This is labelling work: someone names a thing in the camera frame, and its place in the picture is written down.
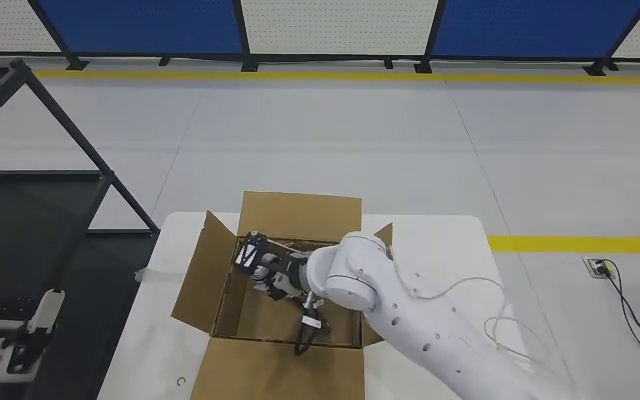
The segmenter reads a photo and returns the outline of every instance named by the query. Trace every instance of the white partition panel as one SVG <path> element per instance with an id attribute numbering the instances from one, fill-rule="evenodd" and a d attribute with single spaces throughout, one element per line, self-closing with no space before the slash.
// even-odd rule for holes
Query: white partition panel
<path id="1" fill-rule="evenodd" d="M 27 0 L 0 0 L 0 52 L 58 52 L 60 49 Z"/>
<path id="2" fill-rule="evenodd" d="M 242 0 L 254 54 L 424 54 L 437 0 Z"/>
<path id="3" fill-rule="evenodd" d="M 629 36 L 618 47 L 614 57 L 640 58 L 640 23 L 636 24 Z"/>

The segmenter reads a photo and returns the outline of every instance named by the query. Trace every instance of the shelf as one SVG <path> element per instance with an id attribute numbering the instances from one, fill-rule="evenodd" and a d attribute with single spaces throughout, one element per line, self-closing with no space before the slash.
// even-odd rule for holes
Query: shelf
<path id="1" fill-rule="evenodd" d="M 61 287 L 58 328 L 25 399 L 96 398 L 138 291 L 158 234 L 87 234 Z"/>
<path id="2" fill-rule="evenodd" d="M 98 170 L 0 172 L 0 320 L 28 321 L 65 291 L 35 380 L 0 384 L 0 399 L 96 398 L 160 229 L 22 60 L 0 68 L 0 107 L 23 85 Z M 111 186 L 149 229 L 89 230 Z"/>
<path id="3" fill-rule="evenodd" d="M 39 302 L 52 264 L 68 264 L 109 182 L 100 172 L 0 172 L 0 296 Z"/>

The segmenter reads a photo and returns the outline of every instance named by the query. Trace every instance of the blue partition panel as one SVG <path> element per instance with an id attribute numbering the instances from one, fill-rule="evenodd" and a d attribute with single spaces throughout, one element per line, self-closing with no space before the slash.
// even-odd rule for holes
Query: blue partition panel
<path id="1" fill-rule="evenodd" d="M 447 0 L 434 57 L 597 58 L 640 0 Z"/>
<path id="2" fill-rule="evenodd" d="M 72 52 L 242 53 L 231 0 L 40 0 Z"/>

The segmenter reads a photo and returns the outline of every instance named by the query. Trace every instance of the black metal frame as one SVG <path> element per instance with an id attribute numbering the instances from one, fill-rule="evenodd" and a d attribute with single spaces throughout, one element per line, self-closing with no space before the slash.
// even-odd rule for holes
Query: black metal frame
<path id="1" fill-rule="evenodd" d="M 433 54 L 435 43 L 437 40 L 440 26 L 444 18 L 446 9 L 446 0 L 439 0 L 434 14 L 429 38 L 423 55 L 359 55 L 359 54 L 253 54 L 249 47 L 247 38 L 247 30 L 245 25 L 244 14 L 242 10 L 241 0 L 232 0 L 236 24 L 238 26 L 238 34 L 240 36 L 240 44 L 242 53 L 237 54 L 209 54 L 209 53 L 132 53 L 132 52 L 71 52 L 66 46 L 64 40 L 53 26 L 48 18 L 39 0 L 28 0 L 38 18 L 42 21 L 47 31 L 51 34 L 56 44 L 60 47 L 61 52 L 0 52 L 0 55 L 29 55 L 29 56 L 64 56 L 69 61 L 67 69 L 82 70 L 88 61 L 81 61 L 79 57 L 150 57 L 159 58 L 159 65 L 166 66 L 172 58 L 188 58 L 211 61 L 236 61 L 242 63 L 241 70 L 243 72 L 255 72 L 258 70 L 260 63 L 279 63 L 279 62 L 309 62 L 309 61 L 359 61 L 359 60 L 380 60 L 387 69 L 393 68 L 394 60 L 412 60 L 419 61 L 414 65 L 417 73 L 430 73 L 432 60 L 445 61 L 501 61 L 501 62 L 593 62 L 593 65 L 584 69 L 590 75 L 603 75 L 602 69 L 606 66 L 612 70 L 617 70 L 615 61 L 624 62 L 640 62 L 640 59 L 614 59 L 613 54 L 628 36 L 629 32 L 634 28 L 636 23 L 640 21 L 640 10 L 635 17 L 625 27 L 620 37 L 614 43 L 609 52 L 602 58 L 594 59 L 593 57 L 500 57 L 500 56 L 449 56 Z"/>
<path id="2" fill-rule="evenodd" d="M 430 74 L 432 72 L 429 61 L 433 54 L 433 48 L 436 46 L 436 40 L 438 39 L 438 33 L 440 32 L 440 25 L 442 25 L 442 18 L 444 17 L 444 10 L 446 7 L 447 0 L 438 1 L 436 12 L 433 15 L 433 21 L 431 22 L 431 31 L 429 32 L 429 38 L 427 40 L 427 47 L 424 50 L 424 55 L 420 59 L 420 63 L 413 66 L 418 74 Z"/>
<path id="3" fill-rule="evenodd" d="M 78 58 L 78 56 L 71 53 L 71 51 L 67 47 L 67 44 L 64 42 L 64 40 L 62 40 L 62 36 L 60 36 L 58 30 L 53 25 L 49 17 L 47 17 L 47 13 L 45 13 L 42 6 L 40 6 L 40 2 L 38 0 L 29 0 L 29 5 L 33 9 L 33 12 L 36 13 L 38 19 L 40 19 L 40 22 L 42 22 L 42 25 L 44 25 L 47 32 L 49 32 L 49 35 L 51 35 L 53 41 L 56 42 L 56 45 L 58 45 L 58 47 L 60 48 L 60 52 L 62 53 L 62 55 L 69 62 L 69 66 L 67 67 L 67 69 L 71 71 L 82 71 L 84 67 L 89 64 L 89 61 L 82 61 Z"/>
<path id="4" fill-rule="evenodd" d="M 593 64 L 588 67 L 583 67 L 583 69 L 587 72 L 587 74 L 591 76 L 605 76 L 603 69 L 607 67 L 610 71 L 618 71 L 618 66 L 615 65 L 612 58 L 616 53 L 622 42 L 629 36 L 629 33 L 636 27 L 636 25 L 640 22 L 640 7 L 636 14 L 633 16 L 629 24 L 624 28 L 624 30 L 620 33 L 620 36 L 613 43 L 607 54 L 604 57 L 597 59 Z"/>
<path id="5" fill-rule="evenodd" d="M 5 171 L 0 172 L 0 181 L 2 180 L 29 180 L 41 179 L 55 181 L 60 179 L 96 179 L 99 180 L 96 192 L 94 193 L 91 206 L 80 218 L 80 222 L 71 234 L 70 239 L 62 246 L 57 256 L 52 261 L 52 266 L 47 279 L 42 286 L 41 294 L 51 288 L 56 288 L 60 283 L 66 268 L 70 265 L 70 260 L 74 256 L 76 250 L 80 247 L 81 242 L 87 234 L 104 233 L 104 231 L 91 231 L 89 225 L 104 200 L 107 191 L 113 186 L 118 193 L 124 198 L 129 206 L 147 225 L 145 230 L 118 230 L 121 234 L 146 234 L 157 235 L 160 232 L 158 226 L 151 220 L 149 215 L 144 211 L 140 203 L 136 201 L 131 192 L 124 186 L 122 181 L 116 176 L 115 172 L 109 167 L 104 159 L 98 154 L 96 149 L 89 143 L 87 138 L 80 132 L 78 127 L 73 123 L 71 118 L 64 112 L 55 99 L 49 94 L 47 89 L 42 85 L 38 78 L 33 74 L 31 69 L 23 60 L 16 59 L 10 64 L 8 73 L 0 78 L 0 107 L 2 107 L 23 85 L 27 85 L 31 91 L 38 97 L 42 104 L 49 110 L 53 117 L 62 125 L 69 136 L 84 151 L 84 153 L 93 161 L 98 170 L 96 171 Z"/>

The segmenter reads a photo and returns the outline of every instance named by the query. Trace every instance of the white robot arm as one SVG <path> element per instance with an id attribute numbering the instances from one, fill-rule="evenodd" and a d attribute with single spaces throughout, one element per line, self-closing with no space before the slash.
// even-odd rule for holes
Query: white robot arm
<path id="1" fill-rule="evenodd" d="M 384 243 L 362 232 L 315 250 L 306 266 L 311 291 L 362 311 L 392 347 L 442 380 L 464 400 L 577 400 L 562 385 L 537 378 L 499 352 L 456 312 L 432 300 L 428 277 L 403 282 Z"/>

